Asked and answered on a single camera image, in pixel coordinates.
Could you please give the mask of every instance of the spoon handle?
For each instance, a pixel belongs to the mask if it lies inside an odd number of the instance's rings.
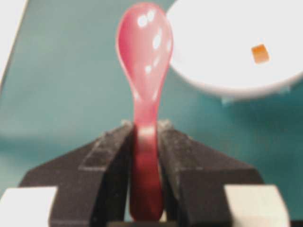
[[[135,220],[159,220],[163,212],[163,195],[157,154],[158,105],[145,103],[144,106],[134,105],[135,141],[130,213]]]

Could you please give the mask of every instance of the white dish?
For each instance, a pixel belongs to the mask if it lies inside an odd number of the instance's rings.
[[[214,95],[250,98],[278,92],[303,76],[303,1],[178,0],[167,12],[171,66]],[[264,44],[269,61],[251,49]]]

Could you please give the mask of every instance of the teal surface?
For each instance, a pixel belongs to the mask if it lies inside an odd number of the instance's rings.
[[[115,35],[135,0],[30,0],[0,96],[0,196],[24,173],[132,119]],[[167,10],[173,0],[157,0]],[[303,218],[303,85],[223,106],[169,70],[160,119],[258,168]]]

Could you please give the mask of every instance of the small orange cube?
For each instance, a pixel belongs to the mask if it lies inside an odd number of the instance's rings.
[[[263,44],[255,46],[251,49],[254,55],[255,63],[260,64],[269,61],[268,52]]]

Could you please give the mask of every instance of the glossy red surface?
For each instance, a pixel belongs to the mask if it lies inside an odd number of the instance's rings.
[[[156,122],[172,45],[171,28],[159,6],[139,3],[125,12],[116,50],[134,99],[130,212],[135,220],[159,220],[163,212]]]

